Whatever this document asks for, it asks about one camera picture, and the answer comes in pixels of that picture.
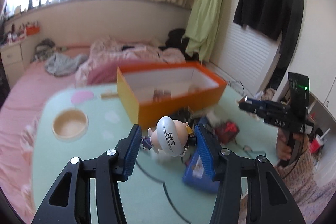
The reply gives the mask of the right forearm knit sleeve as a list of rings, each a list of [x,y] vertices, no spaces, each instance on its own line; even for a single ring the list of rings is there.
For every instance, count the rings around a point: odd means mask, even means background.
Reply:
[[[297,205],[308,204],[318,189],[313,176],[313,162],[309,149],[307,148],[298,161],[291,165],[286,167],[276,165],[276,171],[283,179]]]

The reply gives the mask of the right hand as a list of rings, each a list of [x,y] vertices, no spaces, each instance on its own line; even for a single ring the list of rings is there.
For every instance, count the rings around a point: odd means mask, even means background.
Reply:
[[[279,160],[289,160],[291,158],[292,149],[287,145],[285,131],[278,129],[276,139],[276,155]],[[301,153],[305,152],[308,147],[308,137],[304,134],[293,134],[293,139],[301,143]]]

